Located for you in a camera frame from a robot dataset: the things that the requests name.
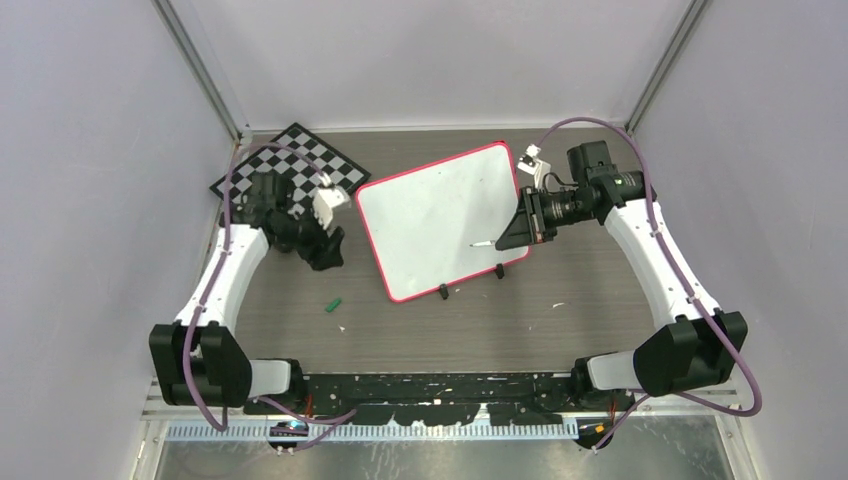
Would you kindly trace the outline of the green marker cap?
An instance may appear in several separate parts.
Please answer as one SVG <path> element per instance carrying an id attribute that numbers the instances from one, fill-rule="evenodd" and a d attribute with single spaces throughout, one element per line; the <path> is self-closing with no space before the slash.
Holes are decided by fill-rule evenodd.
<path id="1" fill-rule="evenodd" d="M 334 310 L 336 310 L 336 309 L 339 307 L 339 305 L 340 305 L 341 303 L 342 303 L 342 299 L 341 299 L 341 298 L 336 298 L 336 299 L 334 299 L 333 301 L 331 301 L 331 302 L 330 302 L 330 303 L 329 303 L 329 304 L 325 307 L 325 311 L 326 311 L 327 313 L 331 313 L 331 312 L 333 312 Z"/>

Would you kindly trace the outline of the whiteboard with red frame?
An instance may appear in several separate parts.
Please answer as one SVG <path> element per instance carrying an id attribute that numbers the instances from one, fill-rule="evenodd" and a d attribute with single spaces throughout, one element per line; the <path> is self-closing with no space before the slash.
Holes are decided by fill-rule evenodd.
<path id="1" fill-rule="evenodd" d="M 498 251 L 515 213 L 519 182 L 503 141 L 367 183 L 355 202 L 388 298 L 403 303 L 526 258 Z"/>

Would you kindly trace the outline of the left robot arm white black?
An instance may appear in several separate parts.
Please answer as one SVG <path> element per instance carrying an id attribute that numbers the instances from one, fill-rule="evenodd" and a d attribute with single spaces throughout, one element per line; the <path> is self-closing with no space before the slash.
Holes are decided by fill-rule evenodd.
<path id="1" fill-rule="evenodd" d="M 268 252 L 294 252 L 314 271 L 340 267 L 344 230 L 332 224 L 350 204 L 328 175 L 296 213 L 296 186 L 279 173 L 252 176 L 247 191 L 223 212 L 213 255 L 190 300 L 168 324 L 157 324 L 149 347 L 166 404 L 237 408 L 267 396 L 284 414 L 307 398 L 294 359 L 249 359 L 234 330 L 251 279 Z"/>

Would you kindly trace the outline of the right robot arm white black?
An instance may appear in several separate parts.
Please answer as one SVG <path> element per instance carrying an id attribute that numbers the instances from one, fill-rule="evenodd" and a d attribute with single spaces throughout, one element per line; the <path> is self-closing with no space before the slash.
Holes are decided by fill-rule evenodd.
<path id="1" fill-rule="evenodd" d="M 547 187 L 558 176 L 530 145 L 517 163 L 533 183 L 521 189 L 514 216 L 494 246 L 499 251 L 540 245 L 559 228 L 595 221 L 616 241 L 648 300 L 655 331 L 632 351 L 575 361 L 566 390 L 584 410 L 596 410 L 613 390 L 653 397 L 682 394 L 727 382 L 748 326 L 740 312 L 724 310 L 697 282 L 679 252 L 653 189 L 640 170 L 621 171 L 603 141 L 567 152 L 570 183 Z"/>

